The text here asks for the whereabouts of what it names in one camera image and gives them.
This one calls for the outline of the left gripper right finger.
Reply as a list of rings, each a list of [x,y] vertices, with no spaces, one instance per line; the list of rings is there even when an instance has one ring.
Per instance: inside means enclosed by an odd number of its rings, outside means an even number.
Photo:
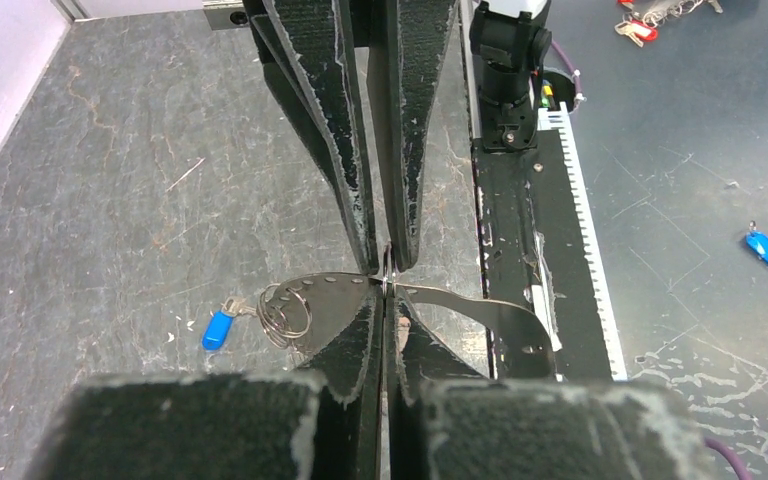
[[[395,479],[712,479],[684,401],[644,382],[491,380],[386,302]]]

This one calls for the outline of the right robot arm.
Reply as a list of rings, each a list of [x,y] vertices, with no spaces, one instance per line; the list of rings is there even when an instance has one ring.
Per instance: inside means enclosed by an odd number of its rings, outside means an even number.
[[[552,43],[546,1],[470,6],[481,140],[536,141],[539,84]],[[248,1],[264,79],[335,196],[358,270],[379,271],[370,163],[377,160],[395,266],[420,250],[430,113],[454,1]]]

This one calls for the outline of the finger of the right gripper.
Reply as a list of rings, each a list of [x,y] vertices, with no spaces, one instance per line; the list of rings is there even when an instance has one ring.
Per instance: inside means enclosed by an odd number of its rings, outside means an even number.
[[[367,88],[394,263],[420,250],[431,111],[457,16],[454,1],[373,1]]]
[[[264,79],[335,196],[363,274],[379,269],[348,1],[247,1]]]

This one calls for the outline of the blue tagged key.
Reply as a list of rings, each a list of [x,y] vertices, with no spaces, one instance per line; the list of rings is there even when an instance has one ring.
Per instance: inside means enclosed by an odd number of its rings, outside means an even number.
[[[257,311],[242,297],[230,296],[215,311],[203,333],[201,345],[206,351],[217,351],[225,343],[236,318],[255,316]]]

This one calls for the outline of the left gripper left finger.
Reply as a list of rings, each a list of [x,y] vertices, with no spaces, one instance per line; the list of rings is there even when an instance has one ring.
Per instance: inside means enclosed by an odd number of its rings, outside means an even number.
[[[29,479],[376,479],[383,302],[290,371],[108,374],[56,411]]]

